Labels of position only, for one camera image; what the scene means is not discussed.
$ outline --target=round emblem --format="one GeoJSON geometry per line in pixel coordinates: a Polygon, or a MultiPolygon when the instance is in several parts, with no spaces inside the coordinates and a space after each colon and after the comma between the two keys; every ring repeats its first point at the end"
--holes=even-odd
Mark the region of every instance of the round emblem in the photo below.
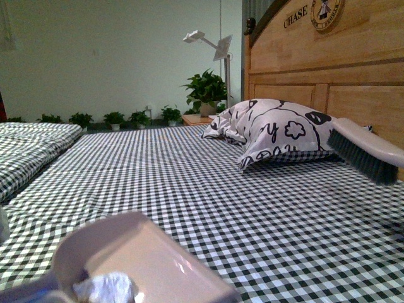
{"type": "Polygon", "coordinates": [[[313,0],[311,4],[311,23],[316,30],[329,29],[342,11],[344,0],[313,0]]]}

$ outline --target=checkered mattress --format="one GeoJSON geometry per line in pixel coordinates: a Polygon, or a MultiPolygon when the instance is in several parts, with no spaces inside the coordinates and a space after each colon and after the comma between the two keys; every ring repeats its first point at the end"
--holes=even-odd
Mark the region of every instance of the checkered mattress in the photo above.
{"type": "Polygon", "coordinates": [[[85,223],[141,211],[245,302],[403,302],[404,183],[340,160],[258,163],[203,126],[83,136],[4,208],[0,288],[44,274],[85,223]]]}
{"type": "Polygon", "coordinates": [[[0,202],[71,146],[79,125],[0,123],[0,202]]]}

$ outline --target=wooden headboard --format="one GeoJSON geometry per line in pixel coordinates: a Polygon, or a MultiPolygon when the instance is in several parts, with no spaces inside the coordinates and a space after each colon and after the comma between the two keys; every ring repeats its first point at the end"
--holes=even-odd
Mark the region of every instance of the wooden headboard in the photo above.
{"type": "Polygon", "coordinates": [[[246,35],[244,99],[373,125],[404,149],[404,1],[326,2],[319,19],[321,0],[275,0],[246,35]]]}

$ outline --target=green plant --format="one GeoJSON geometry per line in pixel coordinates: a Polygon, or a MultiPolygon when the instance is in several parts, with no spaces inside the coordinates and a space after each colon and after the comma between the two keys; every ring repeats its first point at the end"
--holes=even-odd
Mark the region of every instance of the green plant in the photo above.
{"type": "Polygon", "coordinates": [[[104,115],[104,121],[108,124],[121,124],[125,122],[124,114],[120,112],[110,112],[109,114],[104,115]]]}
{"type": "Polygon", "coordinates": [[[195,74],[188,78],[190,84],[185,84],[186,90],[192,90],[187,96],[187,104],[193,102],[193,109],[198,110],[201,103],[209,103],[212,107],[215,106],[214,101],[227,99],[227,88],[222,78],[209,69],[203,72],[202,75],[195,74]]]}
{"type": "Polygon", "coordinates": [[[169,105],[166,105],[163,109],[163,119],[165,121],[180,121],[181,120],[181,112],[175,106],[175,109],[171,108],[169,105]]]}
{"type": "Polygon", "coordinates": [[[224,103],[221,103],[221,104],[217,105],[216,112],[220,113],[220,112],[223,112],[225,109],[226,109],[226,105],[224,103]]]}
{"type": "Polygon", "coordinates": [[[199,114],[199,110],[189,109],[184,113],[184,115],[196,115],[196,114],[199,114]]]}
{"type": "Polygon", "coordinates": [[[82,128],[85,128],[87,126],[90,125],[91,121],[94,121],[92,119],[93,116],[88,115],[88,114],[79,114],[78,112],[75,113],[74,115],[72,115],[69,118],[69,122],[73,123],[73,124],[78,124],[80,125],[82,128]]]}
{"type": "Polygon", "coordinates": [[[149,125],[150,124],[150,117],[146,115],[146,111],[144,110],[143,112],[134,112],[132,113],[131,117],[129,120],[132,123],[135,123],[135,125],[149,125]]]}
{"type": "Polygon", "coordinates": [[[63,123],[63,120],[61,119],[61,116],[53,116],[53,115],[45,115],[42,114],[42,118],[41,119],[37,119],[37,121],[39,122],[48,122],[48,123],[63,123]]]}
{"type": "Polygon", "coordinates": [[[4,120],[3,122],[26,122],[23,120],[21,117],[14,117],[14,118],[7,118],[7,120],[4,120]]]}

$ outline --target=wall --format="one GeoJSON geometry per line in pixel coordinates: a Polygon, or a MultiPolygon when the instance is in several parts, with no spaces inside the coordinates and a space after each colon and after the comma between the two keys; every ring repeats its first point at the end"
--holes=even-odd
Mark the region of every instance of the wall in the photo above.
{"type": "MultiPolygon", "coordinates": [[[[87,112],[96,122],[151,105],[188,109],[187,78],[211,68],[215,50],[182,38],[195,29],[217,43],[219,0],[10,0],[17,50],[0,52],[0,89],[9,117],[87,112]]],[[[222,36],[233,34],[232,95],[240,99],[241,0],[222,0],[222,36]]]]}

